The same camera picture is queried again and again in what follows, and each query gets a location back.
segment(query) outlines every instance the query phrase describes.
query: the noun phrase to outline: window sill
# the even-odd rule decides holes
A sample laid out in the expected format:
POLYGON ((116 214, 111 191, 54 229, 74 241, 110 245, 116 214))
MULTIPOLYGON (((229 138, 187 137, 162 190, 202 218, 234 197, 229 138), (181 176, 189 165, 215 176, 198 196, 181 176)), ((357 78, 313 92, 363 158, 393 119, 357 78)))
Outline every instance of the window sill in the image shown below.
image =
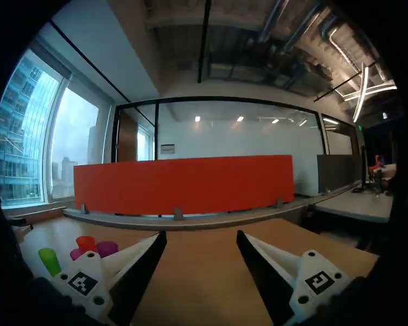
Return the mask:
POLYGON ((3 207, 3 213, 6 217, 30 214, 40 211, 45 211, 53 208, 66 206, 68 208, 76 208, 74 197, 68 197, 64 201, 57 201, 54 203, 37 203, 33 205, 19 205, 18 207, 7 206, 3 207))

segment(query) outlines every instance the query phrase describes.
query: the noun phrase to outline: green cup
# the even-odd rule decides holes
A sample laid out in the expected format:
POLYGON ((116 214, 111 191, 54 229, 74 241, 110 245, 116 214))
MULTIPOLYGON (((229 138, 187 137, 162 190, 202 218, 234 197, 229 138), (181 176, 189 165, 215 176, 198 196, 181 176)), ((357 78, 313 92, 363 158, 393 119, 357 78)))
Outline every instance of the green cup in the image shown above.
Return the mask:
POLYGON ((45 268, 48 270, 52 277, 55 277, 60 273, 60 265, 56 253, 53 249, 43 248, 38 251, 39 258, 44 263, 45 268))

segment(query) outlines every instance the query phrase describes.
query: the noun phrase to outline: computer monitor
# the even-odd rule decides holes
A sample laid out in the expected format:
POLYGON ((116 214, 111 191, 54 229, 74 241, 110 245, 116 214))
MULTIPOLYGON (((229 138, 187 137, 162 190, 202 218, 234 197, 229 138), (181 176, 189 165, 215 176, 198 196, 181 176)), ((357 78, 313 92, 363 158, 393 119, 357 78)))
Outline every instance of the computer monitor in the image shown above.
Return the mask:
POLYGON ((361 146, 361 188, 366 188, 366 148, 361 146))

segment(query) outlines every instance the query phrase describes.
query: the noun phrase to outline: orange cup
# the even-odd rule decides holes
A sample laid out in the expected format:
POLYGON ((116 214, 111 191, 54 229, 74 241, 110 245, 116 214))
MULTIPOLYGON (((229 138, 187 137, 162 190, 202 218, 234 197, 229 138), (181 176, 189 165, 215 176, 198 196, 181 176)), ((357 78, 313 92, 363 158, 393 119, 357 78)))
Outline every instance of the orange cup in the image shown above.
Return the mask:
POLYGON ((97 245, 95 244, 95 239, 91 236, 80 236, 76 239, 78 247, 80 248, 82 254, 87 251, 97 251, 97 245))

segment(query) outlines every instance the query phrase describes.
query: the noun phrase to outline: glass building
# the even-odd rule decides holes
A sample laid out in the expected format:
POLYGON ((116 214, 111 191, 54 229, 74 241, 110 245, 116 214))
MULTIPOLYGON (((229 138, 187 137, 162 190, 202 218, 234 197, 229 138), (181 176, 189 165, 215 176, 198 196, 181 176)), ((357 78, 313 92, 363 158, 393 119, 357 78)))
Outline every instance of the glass building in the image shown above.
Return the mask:
POLYGON ((60 80, 27 51, 0 102, 0 198, 2 206, 44 201, 42 154, 48 118, 60 80))

